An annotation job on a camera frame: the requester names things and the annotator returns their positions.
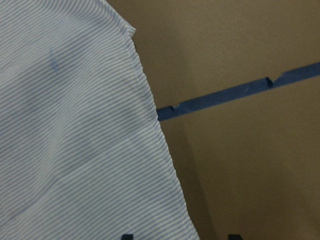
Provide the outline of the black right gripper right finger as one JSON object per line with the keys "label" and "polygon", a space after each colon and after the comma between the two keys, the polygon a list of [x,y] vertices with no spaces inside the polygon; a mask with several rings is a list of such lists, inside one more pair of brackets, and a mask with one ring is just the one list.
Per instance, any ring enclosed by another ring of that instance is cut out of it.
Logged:
{"label": "black right gripper right finger", "polygon": [[241,235],[240,234],[229,234],[228,240],[241,240]]}

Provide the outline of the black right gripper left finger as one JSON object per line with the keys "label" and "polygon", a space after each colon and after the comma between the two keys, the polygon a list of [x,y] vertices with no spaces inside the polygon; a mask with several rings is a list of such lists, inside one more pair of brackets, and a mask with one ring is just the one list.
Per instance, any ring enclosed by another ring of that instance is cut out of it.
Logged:
{"label": "black right gripper left finger", "polygon": [[134,240],[134,235],[133,234],[123,234],[121,236],[121,240]]}

